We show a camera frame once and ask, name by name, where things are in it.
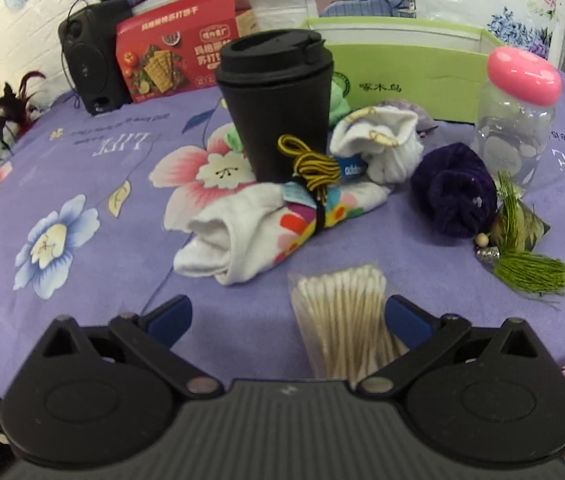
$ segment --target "mushroom-shaped lid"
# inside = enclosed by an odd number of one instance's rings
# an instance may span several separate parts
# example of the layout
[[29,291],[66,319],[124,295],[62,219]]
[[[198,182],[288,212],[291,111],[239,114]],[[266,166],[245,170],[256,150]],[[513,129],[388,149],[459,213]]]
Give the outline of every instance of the mushroom-shaped lid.
[[560,73],[548,61],[513,46],[499,46],[487,61],[491,82],[507,94],[537,106],[553,106],[562,92]]

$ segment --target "cracker box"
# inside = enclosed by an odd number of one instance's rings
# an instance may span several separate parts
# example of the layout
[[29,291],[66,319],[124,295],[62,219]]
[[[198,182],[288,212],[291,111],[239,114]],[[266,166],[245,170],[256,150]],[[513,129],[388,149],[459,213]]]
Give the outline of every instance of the cracker box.
[[121,22],[116,58],[139,103],[214,86],[220,49],[258,30],[247,0],[178,0]]

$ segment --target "coffee tumbler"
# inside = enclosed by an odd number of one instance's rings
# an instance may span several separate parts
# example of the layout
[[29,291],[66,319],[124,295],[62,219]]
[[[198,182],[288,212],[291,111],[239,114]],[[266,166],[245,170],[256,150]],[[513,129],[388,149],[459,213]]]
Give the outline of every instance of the coffee tumbler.
[[318,32],[259,32],[220,56],[216,80],[259,182],[291,179],[293,160],[278,151],[283,134],[326,153],[333,58]]

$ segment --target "green box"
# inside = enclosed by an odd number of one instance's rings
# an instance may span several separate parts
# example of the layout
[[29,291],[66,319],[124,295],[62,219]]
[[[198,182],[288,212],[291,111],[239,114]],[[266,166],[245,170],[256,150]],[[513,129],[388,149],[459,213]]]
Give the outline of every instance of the green box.
[[435,119],[475,123],[488,54],[503,43],[482,28],[382,16],[307,20],[322,34],[352,108],[407,99]]

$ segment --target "speaker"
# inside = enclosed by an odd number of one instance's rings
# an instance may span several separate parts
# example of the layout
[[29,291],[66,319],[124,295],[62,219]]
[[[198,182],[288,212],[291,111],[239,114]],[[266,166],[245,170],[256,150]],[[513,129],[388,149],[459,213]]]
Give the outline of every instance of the speaker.
[[101,0],[73,13],[58,27],[67,68],[91,115],[131,103],[116,61],[116,26],[131,16],[127,0]]

